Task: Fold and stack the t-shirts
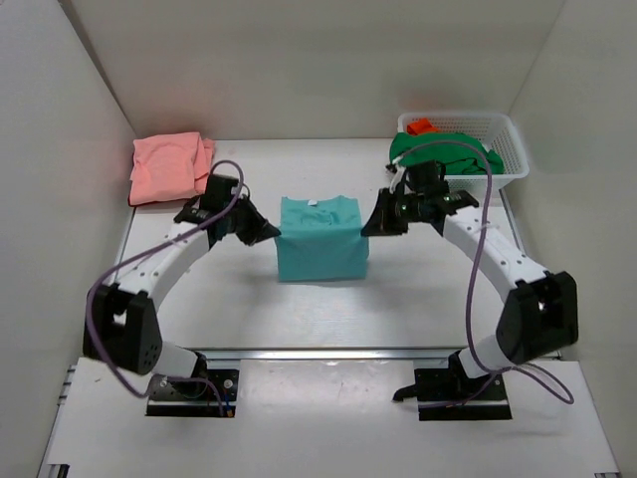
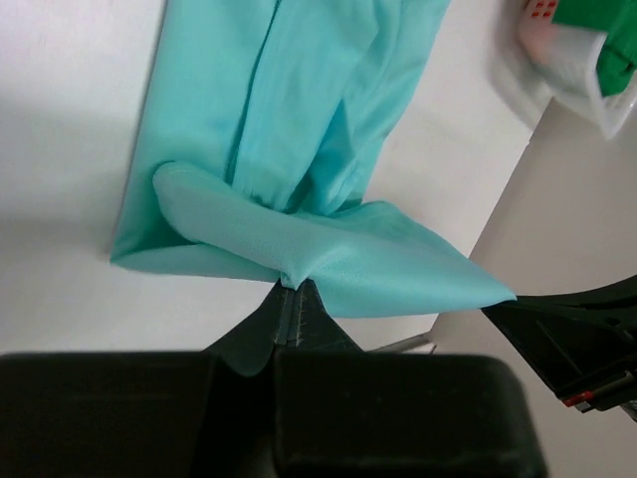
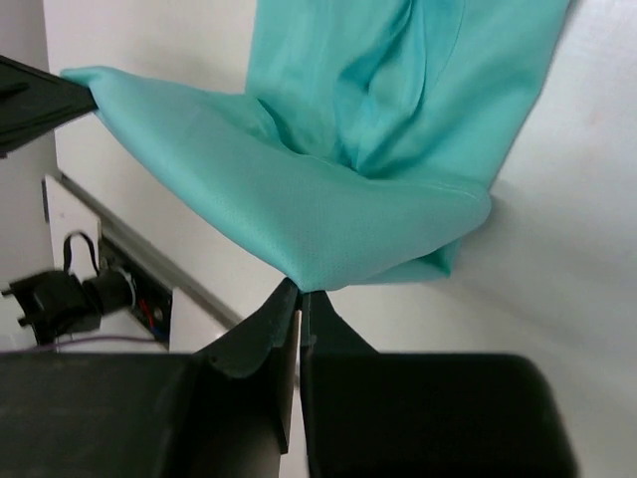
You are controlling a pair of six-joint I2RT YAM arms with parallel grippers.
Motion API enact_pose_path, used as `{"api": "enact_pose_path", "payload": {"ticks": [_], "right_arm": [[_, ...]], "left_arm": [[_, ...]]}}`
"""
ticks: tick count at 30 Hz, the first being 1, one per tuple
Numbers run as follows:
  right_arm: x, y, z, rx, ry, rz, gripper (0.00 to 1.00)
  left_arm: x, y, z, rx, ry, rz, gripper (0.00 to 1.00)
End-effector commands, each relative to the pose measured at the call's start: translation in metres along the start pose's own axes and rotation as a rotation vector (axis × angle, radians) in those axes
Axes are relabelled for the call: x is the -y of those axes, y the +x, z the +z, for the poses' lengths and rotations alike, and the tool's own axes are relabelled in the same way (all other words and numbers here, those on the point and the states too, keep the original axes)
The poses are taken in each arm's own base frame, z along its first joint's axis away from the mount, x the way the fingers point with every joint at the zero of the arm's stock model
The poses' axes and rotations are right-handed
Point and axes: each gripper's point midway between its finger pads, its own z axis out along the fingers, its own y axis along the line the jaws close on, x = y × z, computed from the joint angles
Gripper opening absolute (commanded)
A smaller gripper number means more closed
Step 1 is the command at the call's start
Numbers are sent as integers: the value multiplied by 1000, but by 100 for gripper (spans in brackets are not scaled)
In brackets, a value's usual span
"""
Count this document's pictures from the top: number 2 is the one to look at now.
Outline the green t shirt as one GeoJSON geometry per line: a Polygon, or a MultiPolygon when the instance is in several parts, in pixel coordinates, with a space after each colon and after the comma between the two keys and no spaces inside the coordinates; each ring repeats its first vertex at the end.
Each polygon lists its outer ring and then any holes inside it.
{"type": "Polygon", "coordinates": [[[636,2],[633,0],[563,0],[554,23],[606,34],[596,64],[603,97],[624,92],[636,71],[636,2]]]}

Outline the teal t shirt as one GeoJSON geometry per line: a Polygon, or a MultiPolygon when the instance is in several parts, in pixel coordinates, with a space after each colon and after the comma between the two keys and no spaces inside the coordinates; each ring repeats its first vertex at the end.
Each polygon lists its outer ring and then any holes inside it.
{"type": "Polygon", "coordinates": [[[111,249],[135,271],[313,282],[338,318],[482,309],[513,292],[364,202],[444,1],[170,1],[111,249]]]}

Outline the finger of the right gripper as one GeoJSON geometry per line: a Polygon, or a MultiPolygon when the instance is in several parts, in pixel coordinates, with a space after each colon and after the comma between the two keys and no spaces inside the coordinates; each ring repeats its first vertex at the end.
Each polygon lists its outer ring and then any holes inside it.
{"type": "Polygon", "coordinates": [[[636,278],[484,308],[542,382],[582,413],[636,411],[636,278]]]}

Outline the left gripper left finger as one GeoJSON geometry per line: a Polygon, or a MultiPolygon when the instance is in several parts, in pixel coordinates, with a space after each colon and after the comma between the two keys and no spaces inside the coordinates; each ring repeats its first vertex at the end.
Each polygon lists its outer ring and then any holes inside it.
{"type": "Polygon", "coordinates": [[[194,352],[1,358],[5,477],[272,477],[272,366],[293,293],[274,287],[194,352]]]}

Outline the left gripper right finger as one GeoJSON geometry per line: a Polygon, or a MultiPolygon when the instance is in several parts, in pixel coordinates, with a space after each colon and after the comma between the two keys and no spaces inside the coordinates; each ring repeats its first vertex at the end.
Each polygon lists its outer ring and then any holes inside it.
{"type": "Polygon", "coordinates": [[[544,477],[521,382],[484,356],[279,349],[282,477],[544,477]]]}

